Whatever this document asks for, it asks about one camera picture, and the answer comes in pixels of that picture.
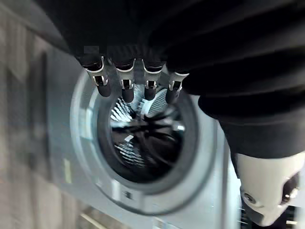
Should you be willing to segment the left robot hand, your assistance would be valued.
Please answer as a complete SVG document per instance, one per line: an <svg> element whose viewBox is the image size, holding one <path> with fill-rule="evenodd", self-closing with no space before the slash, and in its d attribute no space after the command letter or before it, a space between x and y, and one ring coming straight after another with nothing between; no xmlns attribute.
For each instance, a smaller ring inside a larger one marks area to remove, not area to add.
<svg viewBox="0 0 305 229"><path fill-rule="evenodd" d="M84 68L165 64L224 131L244 209L278 219L305 163L302 0L39 0Z"/></svg>

